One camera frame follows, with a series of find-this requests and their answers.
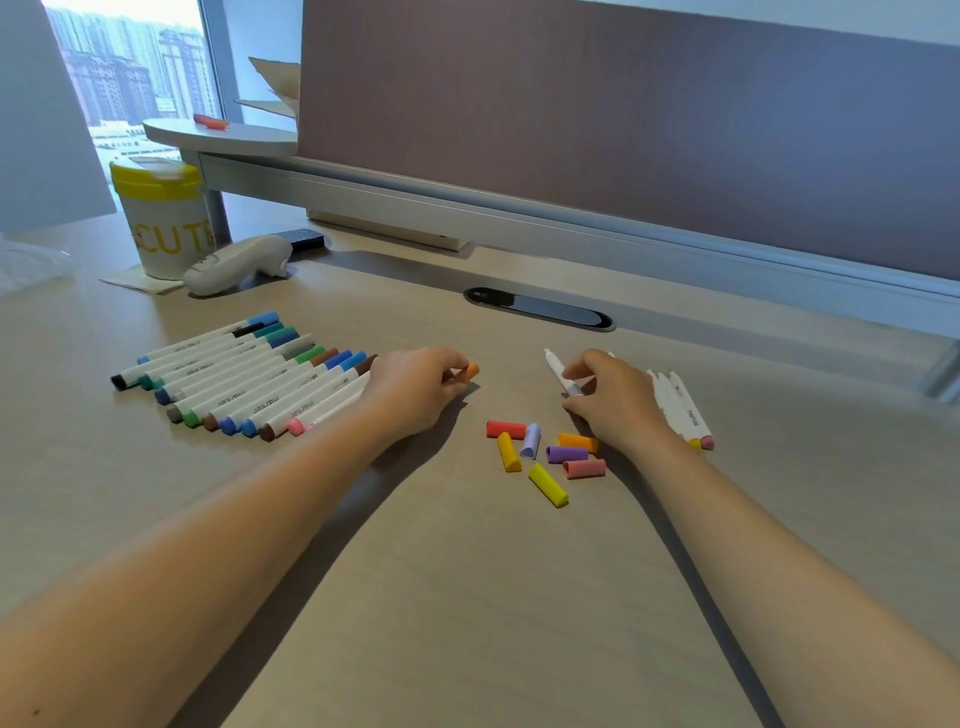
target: gray partition panel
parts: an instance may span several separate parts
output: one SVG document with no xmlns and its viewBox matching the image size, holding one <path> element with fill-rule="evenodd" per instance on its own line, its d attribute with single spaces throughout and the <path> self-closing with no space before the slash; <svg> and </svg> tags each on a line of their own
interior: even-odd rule
<svg viewBox="0 0 960 728">
<path fill-rule="evenodd" d="M 576 0 L 305 0 L 300 154 L 960 279 L 960 48 Z"/>
</svg>

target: person's right arm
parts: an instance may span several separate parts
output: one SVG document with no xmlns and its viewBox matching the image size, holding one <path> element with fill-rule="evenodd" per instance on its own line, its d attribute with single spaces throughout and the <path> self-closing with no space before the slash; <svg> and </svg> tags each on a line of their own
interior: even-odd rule
<svg viewBox="0 0 960 728">
<path fill-rule="evenodd" d="M 656 493 L 789 728 L 960 725 L 960 665 L 667 426 L 649 376 L 599 351 L 564 400 Z"/>
</svg>

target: yellow cup lid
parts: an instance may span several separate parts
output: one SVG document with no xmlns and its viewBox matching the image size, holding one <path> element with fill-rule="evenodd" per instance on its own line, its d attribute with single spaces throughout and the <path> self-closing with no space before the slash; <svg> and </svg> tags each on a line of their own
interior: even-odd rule
<svg viewBox="0 0 960 728">
<path fill-rule="evenodd" d="M 204 183 L 192 164 L 163 157 L 117 159 L 110 163 L 110 178 L 118 195 L 152 202 L 197 197 Z"/>
</svg>

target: table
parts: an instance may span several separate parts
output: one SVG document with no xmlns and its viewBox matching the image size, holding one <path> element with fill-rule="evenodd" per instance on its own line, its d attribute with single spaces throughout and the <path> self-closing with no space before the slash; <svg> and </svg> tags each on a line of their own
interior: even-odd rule
<svg viewBox="0 0 960 728">
<path fill-rule="evenodd" d="M 238 237 L 304 225 L 282 206 L 228 210 Z M 144 351 L 275 309 L 324 344 L 447 343 L 482 372 L 462 409 L 358 481 L 175 725 L 761 724 L 762 695 L 635 474 L 571 482 L 558 511 L 502 472 L 487 419 L 540 422 L 545 440 L 571 428 L 545 346 L 679 371 L 717 437 L 707 457 L 960 655 L 960 416 L 906 389 L 946 340 L 328 232 L 333 251 L 292 279 L 205 301 L 96 280 L 135 262 L 120 216 L 16 238 L 63 248 L 78 273 L 0 300 L 15 342 L 0 357 L 0 612 L 289 444 L 170 425 L 149 395 L 108 383 Z M 554 289 L 621 326 L 479 308 L 464 282 Z"/>
</svg>

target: hand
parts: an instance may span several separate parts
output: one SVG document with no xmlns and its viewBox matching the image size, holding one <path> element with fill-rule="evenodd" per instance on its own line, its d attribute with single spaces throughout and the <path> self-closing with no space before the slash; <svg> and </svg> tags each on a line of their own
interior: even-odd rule
<svg viewBox="0 0 960 728">
<path fill-rule="evenodd" d="M 568 379 L 596 376 L 584 390 L 591 394 L 564 400 L 564 409 L 584 418 L 593 434 L 630 454 L 638 439 L 672 430 L 663 418 L 649 375 L 625 361 L 589 349 L 565 370 Z"/>
<path fill-rule="evenodd" d="M 444 408 L 466 392 L 465 384 L 448 376 L 467 364 L 448 347 L 389 352 L 373 361 L 360 402 L 375 408 L 400 440 L 435 425 Z"/>
</svg>

